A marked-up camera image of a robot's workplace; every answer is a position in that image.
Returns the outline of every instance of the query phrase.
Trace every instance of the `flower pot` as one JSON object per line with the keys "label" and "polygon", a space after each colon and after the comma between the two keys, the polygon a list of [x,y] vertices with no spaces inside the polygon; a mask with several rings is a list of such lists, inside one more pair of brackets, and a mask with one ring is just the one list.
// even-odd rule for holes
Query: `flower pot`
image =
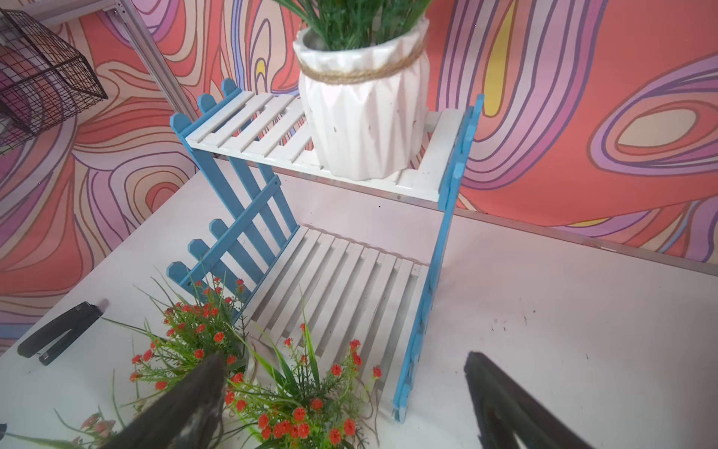
{"label": "flower pot", "polygon": [[310,29],[294,41],[299,92],[320,164],[352,180],[384,178],[419,152],[429,58],[421,19],[380,45],[330,52]]}

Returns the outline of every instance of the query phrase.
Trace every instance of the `wire basket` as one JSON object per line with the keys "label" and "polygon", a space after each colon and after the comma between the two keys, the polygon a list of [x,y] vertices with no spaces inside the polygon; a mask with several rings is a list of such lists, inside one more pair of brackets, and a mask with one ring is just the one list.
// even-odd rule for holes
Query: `wire basket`
{"label": "wire basket", "polygon": [[0,154],[107,98],[87,59],[22,11],[0,9]]}

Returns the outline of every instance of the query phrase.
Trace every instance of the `red flower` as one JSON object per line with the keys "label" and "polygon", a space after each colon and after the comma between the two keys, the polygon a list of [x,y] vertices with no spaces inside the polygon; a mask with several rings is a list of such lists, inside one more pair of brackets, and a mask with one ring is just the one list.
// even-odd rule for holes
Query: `red flower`
{"label": "red flower", "polygon": [[353,419],[348,418],[346,421],[344,421],[344,433],[346,433],[347,436],[353,437],[356,432],[357,425]]}
{"label": "red flower", "polygon": [[329,441],[333,445],[337,445],[342,442],[342,433],[339,429],[331,429],[329,431]]}
{"label": "red flower", "polygon": [[304,421],[304,418],[307,417],[307,409],[304,407],[298,407],[294,409],[294,421],[302,422]]}
{"label": "red flower", "polygon": [[260,429],[265,429],[269,425],[269,416],[267,416],[266,413],[261,415],[257,421],[257,425]]}
{"label": "red flower", "polygon": [[321,410],[322,407],[324,407],[324,402],[322,402],[319,398],[314,398],[309,402],[309,406],[312,408],[312,410]]}
{"label": "red flower", "polygon": [[301,439],[309,437],[309,425],[306,422],[302,423],[297,430]]}

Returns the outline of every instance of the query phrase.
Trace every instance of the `table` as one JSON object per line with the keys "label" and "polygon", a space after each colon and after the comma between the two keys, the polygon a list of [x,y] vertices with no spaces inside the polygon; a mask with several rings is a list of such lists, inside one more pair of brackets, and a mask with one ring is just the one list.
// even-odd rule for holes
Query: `table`
{"label": "table", "polygon": [[[440,212],[280,178],[300,224],[428,263]],[[191,265],[185,245],[210,239],[212,218],[231,217],[195,175],[30,332],[83,300],[108,301],[107,318],[159,327],[137,287],[156,294],[150,277],[172,261]],[[707,274],[456,217],[406,421],[380,417],[381,445],[480,447],[462,370],[468,351],[482,351],[596,448],[714,447],[717,292]],[[112,372],[118,401],[132,400],[131,346],[145,340],[98,321],[48,367],[11,348],[0,357],[0,422],[68,438],[53,408],[74,425],[98,404],[112,415]]]}

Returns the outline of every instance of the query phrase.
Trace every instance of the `psychedelic mural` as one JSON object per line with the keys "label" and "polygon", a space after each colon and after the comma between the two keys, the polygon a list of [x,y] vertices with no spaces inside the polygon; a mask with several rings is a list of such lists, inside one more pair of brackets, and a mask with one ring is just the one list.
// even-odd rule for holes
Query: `psychedelic mural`
{"label": "psychedelic mural", "polygon": [[0,157],[0,353],[195,172],[169,104],[110,23],[53,29],[109,99]]}

